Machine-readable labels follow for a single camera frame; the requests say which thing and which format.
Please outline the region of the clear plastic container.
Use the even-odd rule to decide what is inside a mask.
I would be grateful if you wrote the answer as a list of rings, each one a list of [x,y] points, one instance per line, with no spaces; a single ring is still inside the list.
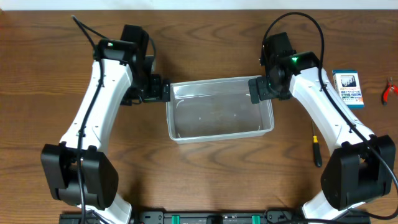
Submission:
[[[251,102],[255,76],[172,83],[169,137],[178,144],[262,136],[274,129],[272,102]]]

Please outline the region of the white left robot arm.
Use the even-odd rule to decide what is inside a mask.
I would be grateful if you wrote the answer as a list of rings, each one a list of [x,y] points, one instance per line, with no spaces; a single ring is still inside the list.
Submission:
[[[130,223],[132,205],[118,195],[118,172],[107,157],[122,105],[170,101],[170,81],[155,74],[153,43],[141,27],[126,25],[118,40],[93,44],[91,80],[78,112],[58,144],[40,160],[51,196],[81,208],[77,223]]]

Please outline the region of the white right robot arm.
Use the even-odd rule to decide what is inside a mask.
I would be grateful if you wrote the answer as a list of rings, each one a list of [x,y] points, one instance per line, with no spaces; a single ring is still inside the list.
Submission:
[[[391,191],[396,146],[376,136],[338,96],[313,52],[297,53],[283,32],[266,37],[260,57],[266,74],[248,81],[251,102],[297,99],[329,148],[322,190],[302,208],[308,220],[336,220]]]

